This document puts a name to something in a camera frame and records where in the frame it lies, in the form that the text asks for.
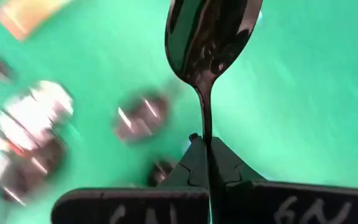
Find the orange object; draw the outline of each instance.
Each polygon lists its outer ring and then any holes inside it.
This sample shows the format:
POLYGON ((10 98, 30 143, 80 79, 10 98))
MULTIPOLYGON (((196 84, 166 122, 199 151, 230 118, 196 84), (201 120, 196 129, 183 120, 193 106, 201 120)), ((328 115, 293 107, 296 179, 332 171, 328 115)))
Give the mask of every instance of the orange object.
POLYGON ((23 149, 19 148, 18 146, 16 146, 13 142, 11 142, 10 140, 7 140, 8 144, 9 144, 9 149, 12 150, 15 154, 17 154, 18 156, 21 157, 25 157, 26 154, 23 151, 23 149))
POLYGON ((0 22, 18 40, 24 40, 44 20, 71 0, 8 0, 0 7, 0 22))

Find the green surface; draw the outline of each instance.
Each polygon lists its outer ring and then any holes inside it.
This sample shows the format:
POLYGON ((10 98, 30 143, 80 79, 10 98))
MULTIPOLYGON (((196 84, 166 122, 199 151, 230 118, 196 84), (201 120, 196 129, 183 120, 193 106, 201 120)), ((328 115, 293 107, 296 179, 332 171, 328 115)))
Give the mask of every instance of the green surface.
MULTIPOLYGON (((169 1, 76 0, 20 43, 0 25, 0 56, 16 73, 0 105, 40 79, 64 84, 75 115, 62 130, 64 168, 9 223, 48 223, 77 187, 144 182, 157 155, 179 159, 201 131, 187 88, 157 138, 129 147, 110 132, 118 103, 172 76, 163 38, 169 1)), ((214 134, 275 180, 358 187, 358 2, 269 1, 243 54, 213 90, 214 134)))

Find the black spoon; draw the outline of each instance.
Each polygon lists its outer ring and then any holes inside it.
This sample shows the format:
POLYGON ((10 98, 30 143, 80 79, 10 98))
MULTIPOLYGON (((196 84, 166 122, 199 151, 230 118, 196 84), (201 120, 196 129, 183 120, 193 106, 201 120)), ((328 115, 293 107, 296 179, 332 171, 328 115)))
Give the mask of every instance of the black spoon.
POLYGON ((246 46, 262 0, 172 0, 165 51, 176 76, 200 98, 203 139, 212 140, 211 90, 246 46))

